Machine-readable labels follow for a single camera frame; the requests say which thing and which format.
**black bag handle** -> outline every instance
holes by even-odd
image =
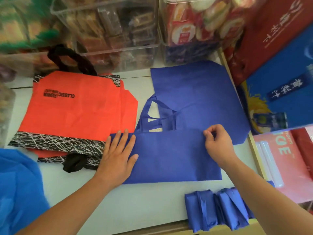
[[[68,66],[66,66],[60,59],[60,56],[69,56],[71,59],[76,61],[77,67],[81,73],[92,76],[98,75],[95,68],[88,59],[80,56],[74,50],[65,47],[63,44],[58,44],[53,47],[51,50],[49,50],[47,56],[59,67],[60,71],[69,72]]]

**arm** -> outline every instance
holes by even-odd
[[[227,173],[267,235],[312,234],[313,216],[246,166],[236,156],[223,126],[211,126],[203,133],[208,153]]]
[[[17,235],[78,233],[104,197],[130,176],[138,159],[138,155],[135,154],[128,160],[135,144],[135,136],[131,137],[126,147],[128,131],[125,130],[119,142],[120,136],[119,131],[111,145],[111,138],[107,139],[99,168],[91,180],[19,231]]]

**left hand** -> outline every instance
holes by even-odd
[[[110,190],[120,186],[131,175],[131,171],[138,159],[138,154],[128,157],[135,145],[136,137],[131,136],[130,141],[125,146],[128,138],[128,130],[124,131],[120,139],[119,130],[111,143],[109,136],[104,147],[103,156],[99,167],[94,175],[95,178],[102,180]]]

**white table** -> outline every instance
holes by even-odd
[[[220,63],[217,55],[212,58]],[[155,67],[163,66],[160,56],[157,56]],[[120,77],[124,81],[125,89],[129,90],[139,102],[138,120],[146,100],[154,94],[150,69],[123,72],[120,73]],[[14,89],[16,100],[6,144],[18,130],[26,113],[32,94],[32,79],[20,77],[7,85],[16,88]],[[156,105],[151,106],[150,115],[158,117]],[[235,151],[246,165],[257,172],[248,140],[235,146]],[[36,159],[33,154],[28,153],[28,155]],[[38,165],[43,175],[45,195],[51,205],[55,205],[79,189],[95,173],[92,170],[82,169],[69,174],[62,170],[60,164],[38,163]],[[233,187],[233,183],[224,171],[222,177],[222,181],[122,185],[104,198],[79,234],[111,235],[185,220],[187,214],[184,194],[195,190],[217,191],[224,187]]]

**hand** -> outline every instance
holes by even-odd
[[[99,167],[94,177],[101,179],[105,184],[108,185],[109,189],[112,190],[120,186],[126,179],[131,175],[135,162],[138,159],[138,154],[128,157],[131,154],[131,150],[135,145],[136,137],[131,136],[128,144],[125,147],[128,130],[124,131],[124,134],[119,142],[121,131],[119,130],[115,135],[111,143],[111,137],[108,137],[103,156]]]
[[[204,130],[203,134],[206,137],[205,147],[220,168],[225,169],[227,164],[238,159],[233,148],[232,139],[222,125],[213,125]]]

